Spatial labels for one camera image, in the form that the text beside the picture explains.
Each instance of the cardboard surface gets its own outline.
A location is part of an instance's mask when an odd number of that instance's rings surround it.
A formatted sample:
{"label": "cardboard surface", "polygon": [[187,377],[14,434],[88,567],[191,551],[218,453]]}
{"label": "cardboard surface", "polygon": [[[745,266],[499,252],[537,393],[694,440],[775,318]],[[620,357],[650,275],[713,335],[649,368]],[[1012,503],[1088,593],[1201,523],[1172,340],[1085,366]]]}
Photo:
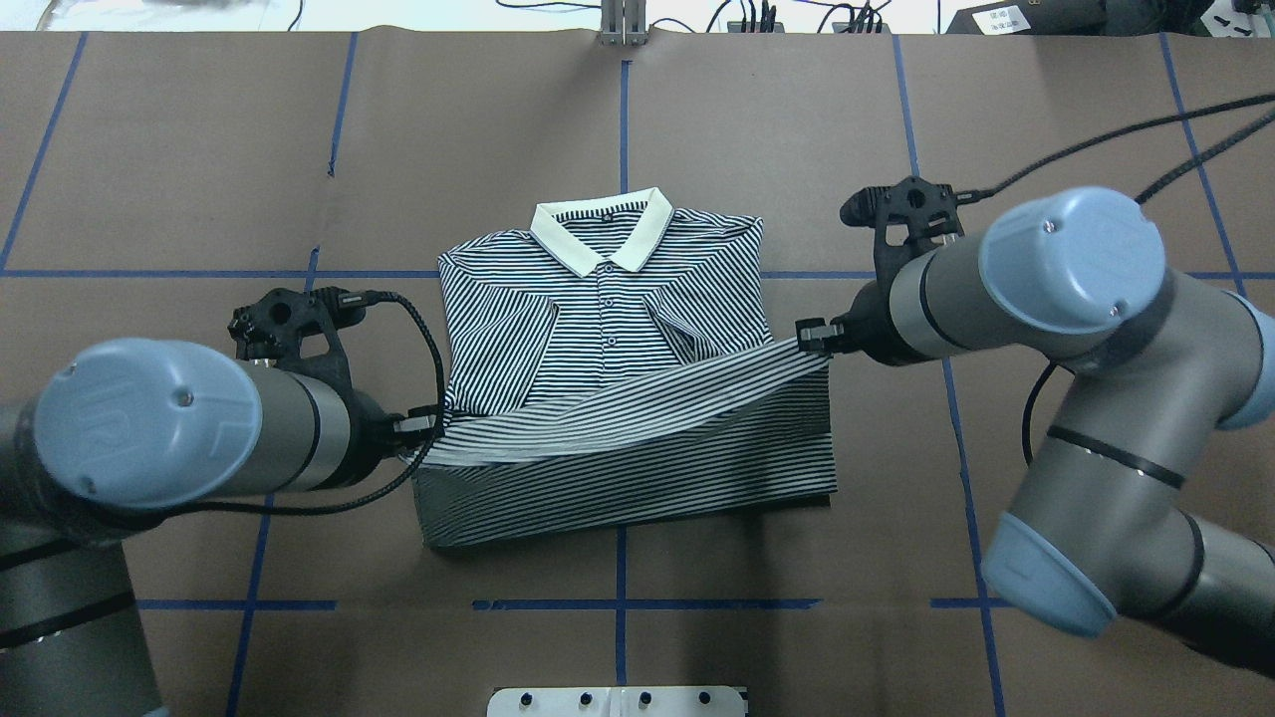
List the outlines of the cardboard surface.
{"label": "cardboard surface", "polygon": [[[932,181],[987,186],[1174,111],[1174,87],[1188,107],[1266,89],[1215,68],[1275,54],[1169,38],[1170,74],[1158,37],[655,32],[617,50],[584,31],[376,28],[88,34],[68,78],[79,41],[0,36],[0,401],[111,337],[231,353],[231,310],[274,286],[400,291],[445,348],[439,253],[525,226],[539,202],[653,185],[765,218],[766,309],[792,336],[796,319],[844,311],[871,270],[871,232],[836,216],[861,186],[896,182],[913,159]],[[1197,147],[1253,115],[1192,122]],[[1223,288],[1239,278],[1267,311],[1270,131],[1210,163],[1209,191],[1192,172],[1148,207],[1173,264]],[[975,232],[1079,184],[1136,193],[1188,156],[1168,125],[961,218]],[[388,410],[435,399],[399,310],[374,309],[344,339],[356,385]],[[838,358],[830,506],[459,554],[422,547],[405,489],[330,518],[170,521],[126,542],[161,686],[177,714],[272,717],[482,714],[497,688],[617,683],[747,686],[754,714],[782,717],[1267,713],[1270,681],[1144,625],[1084,642],[980,592],[975,551],[1021,480],[1019,415],[1042,366],[1015,348],[950,374]],[[1042,398],[1038,440],[1065,384]],[[1271,430],[1215,436],[1182,506],[1275,542]],[[342,501],[397,469],[279,501]]]}

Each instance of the black bracket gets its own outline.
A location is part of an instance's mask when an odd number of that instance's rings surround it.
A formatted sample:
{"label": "black bracket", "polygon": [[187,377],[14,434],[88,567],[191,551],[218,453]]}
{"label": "black bracket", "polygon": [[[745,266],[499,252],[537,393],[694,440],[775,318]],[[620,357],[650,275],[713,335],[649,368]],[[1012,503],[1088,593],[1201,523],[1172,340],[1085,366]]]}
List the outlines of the black bracket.
{"label": "black bracket", "polygon": [[[241,361],[265,361],[268,365],[310,376],[328,384],[349,413],[351,449],[333,477],[319,489],[340,487],[362,480],[381,459],[413,449],[441,429],[430,426],[398,431],[404,420],[398,413],[386,415],[375,401],[354,389],[349,358],[338,332],[353,327],[367,314],[363,297],[370,292],[352,293],[340,287],[324,287],[307,292],[275,288],[250,306],[235,310],[227,327],[235,339],[235,356]],[[357,305],[342,299],[357,297]],[[309,337],[323,336],[326,351],[302,357],[301,344]],[[413,410],[427,415],[437,407]]]}
{"label": "black bracket", "polygon": [[[949,184],[931,184],[910,176],[894,186],[868,186],[854,193],[841,205],[841,223],[848,227],[871,227],[876,231],[872,241],[872,263],[876,269],[877,292],[873,313],[890,305],[890,286],[909,262],[943,245],[936,241],[947,235],[963,236],[956,217],[958,194]],[[907,226],[908,236],[899,244],[890,244],[887,228]],[[872,291],[872,285],[863,291]],[[862,320],[852,313],[824,319],[797,322],[797,346],[812,353],[852,353],[862,348],[862,342],[847,330],[850,322]]]}

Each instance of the white metal plate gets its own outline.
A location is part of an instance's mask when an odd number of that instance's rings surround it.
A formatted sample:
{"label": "white metal plate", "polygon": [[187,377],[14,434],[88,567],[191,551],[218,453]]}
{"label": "white metal plate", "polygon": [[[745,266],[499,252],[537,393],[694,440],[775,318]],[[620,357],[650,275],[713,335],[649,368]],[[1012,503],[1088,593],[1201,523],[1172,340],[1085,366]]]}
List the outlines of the white metal plate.
{"label": "white metal plate", "polygon": [[487,717],[747,717],[745,694],[725,686],[509,688],[491,697]]}

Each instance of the polo shirt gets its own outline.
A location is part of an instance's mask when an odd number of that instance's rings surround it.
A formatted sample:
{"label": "polo shirt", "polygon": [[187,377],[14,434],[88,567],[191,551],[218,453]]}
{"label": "polo shirt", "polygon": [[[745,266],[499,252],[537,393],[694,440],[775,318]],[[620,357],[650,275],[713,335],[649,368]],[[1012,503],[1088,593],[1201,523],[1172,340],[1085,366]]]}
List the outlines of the polo shirt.
{"label": "polo shirt", "polygon": [[445,253],[449,413],[502,413],[771,341],[761,230],[648,189],[541,204],[530,231]]}
{"label": "polo shirt", "polygon": [[756,217],[658,189],[536,208],[439,259],[448,431],[413,476],[458,546],[836,487],[827,358],[775,342]]}

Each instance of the light blue joint cap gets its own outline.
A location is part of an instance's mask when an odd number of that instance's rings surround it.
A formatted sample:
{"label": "light blue joint cap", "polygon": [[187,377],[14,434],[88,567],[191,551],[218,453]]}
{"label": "light blue joint cap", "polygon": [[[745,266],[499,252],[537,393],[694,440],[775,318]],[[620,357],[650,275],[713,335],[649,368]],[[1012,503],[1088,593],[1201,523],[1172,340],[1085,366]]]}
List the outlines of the light blue joint cap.
{"label": "light blue joint cap", "polygon": [[158,510],[208,495],[261,435],[244,369],[184,341],[120,338],[83,351],[36,406],[36,449],[70,492]]}
{"label": "light blue joint cap", "polygon": [[1244,305],[1244,309],[1248,309],[1253,323],[1257,324],[1257,333],[1262,337],[1262,370],[1257,375],[1257,385],[1253,387],[1253,393],[1239,407],[1239,411],[1235,411],[1218,424],[1219,429],[1233,431],[1261,424],[1275,412],[1275,319],[1258,310],[1257,306],[1253,306],[1243,296],[1233,291],[1228,291],[1227,293],[1234,296],[1235,301],[1239,301]]}
{"label": "light blue joint cap", "polygon": [[1136,202],[1081,186],[1028,202],[983,236],[978,270],[1007,314],[1040,330],[1088,334],[1139,315],[1164,282],[1164,242]]}
{"label": "light blue joint cap", "polygon": [[1015,607],[1065,633],[1096,638],[1116,619],[1116,606],[1098,586],[1010,513],[1001,513],[983,579]]}

